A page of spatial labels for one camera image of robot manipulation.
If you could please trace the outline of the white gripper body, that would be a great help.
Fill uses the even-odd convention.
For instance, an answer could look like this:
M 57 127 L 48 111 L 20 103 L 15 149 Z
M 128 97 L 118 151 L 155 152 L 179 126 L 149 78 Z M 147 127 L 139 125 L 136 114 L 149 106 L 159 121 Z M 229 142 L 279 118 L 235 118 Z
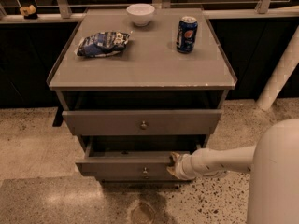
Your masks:
M 198 168 L 198 158 L 189 154 L 179 154 L 180 158 L 174 163 L 175 171 L 181 180 L 193 180 L 200 174 Z

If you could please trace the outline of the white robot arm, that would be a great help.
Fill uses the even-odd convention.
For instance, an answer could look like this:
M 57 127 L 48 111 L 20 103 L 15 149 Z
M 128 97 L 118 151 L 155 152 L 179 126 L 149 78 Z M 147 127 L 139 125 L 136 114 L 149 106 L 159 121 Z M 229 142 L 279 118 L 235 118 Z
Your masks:
M 180 180 L 249 174 L 247 224 L 299 224 L 299 119 L 273 125 L 254 146 L 200 148 L 171 158 L 167 171 Z

